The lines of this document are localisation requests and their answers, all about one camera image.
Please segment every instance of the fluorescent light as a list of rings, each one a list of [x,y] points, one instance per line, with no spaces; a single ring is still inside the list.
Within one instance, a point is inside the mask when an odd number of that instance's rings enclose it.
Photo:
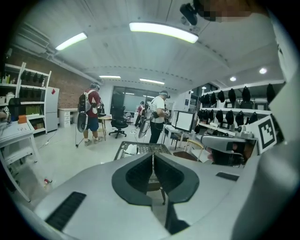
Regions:
[[[259,70],[260,74],[265,74],[266,72],[267,72],[267,69],[265,69],[265,68],[262,68],[261,70]]]
[[[101,78],[121,78],[120,76],[106,76],[106,75],[103,75],[103,76],[99,76]]]
[[[148,80],[148,79],[142,79],[140,78],[140,81],[142,82],[150,82],[150,83],[158,83],[164,85],[164,82],[154,81],[154,80]]]
[[[83,32],[79,33],[78,35],[76,35],[74,37],[71,37],[69,40],[63,42],[61,45],[57,46],[55,49],[58,50],[58,51],[63,50],[66,47],[69,47],[72,44],[77,43],[77,42],[79,42],[81,40],[84,40],[86,38],[87,38],[87,36]]]
[[[153,32],[179,38],[190,43],[198,40],[198,35],[186,30],[151,22],[131,22],[129,24],[132,32]]]

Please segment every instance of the white ceiling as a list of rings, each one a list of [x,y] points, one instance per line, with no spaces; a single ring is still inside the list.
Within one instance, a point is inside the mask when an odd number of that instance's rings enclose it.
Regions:
[[[24,19],[46,34],[53,48],[85,32],[88,38],[56,54],[78,70],[120,75],[105,82],[160,90],[139,78],[165,82],[169,91],[184,92],[212,81],[226,86],[282,79],[269,18],[251,15],[238,22],[208,22],[198,17],[195,44],[173,37],[131,32],[131,21],[167,23],[184,29],[179,11],[188,0],[44,0]],[[267,67],[265,75],[258,74]],[[236,82],[228,79],[237,77]]]

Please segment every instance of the chair armrest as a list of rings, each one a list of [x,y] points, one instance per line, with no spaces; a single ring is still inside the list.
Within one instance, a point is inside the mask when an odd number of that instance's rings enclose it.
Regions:
[[[189,140],[189,139],[188,139],[187,142],[190,142],[190,143],[192,143],[192,144],[196,144],[198,147],[204,149],[203,145],[202,145],[201,143],[197,142],[197,141]]]

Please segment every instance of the door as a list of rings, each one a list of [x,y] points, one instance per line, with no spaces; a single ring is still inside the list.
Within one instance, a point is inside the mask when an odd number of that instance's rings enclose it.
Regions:
[[[46,113],[45,117],[46,117],[47,132],[56,130],[58,127],[57,112]]]
[[[58,108],[58,96],[60,89],[47,87],[45,96],[45,112],[54,113]]]

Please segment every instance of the sneaker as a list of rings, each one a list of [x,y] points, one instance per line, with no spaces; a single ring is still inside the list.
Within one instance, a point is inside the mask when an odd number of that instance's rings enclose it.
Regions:
[[[92,143],[92,141],[89,139],[87,142],[84,142],[85,146],[89,146]]]
[[[98,138],[98,140],[96,140],[96,139],[94,138],[94,144],[97,144],[97,143],[99,143],[99,142],[101,142],[101,138],[100,138],[100,137]]]

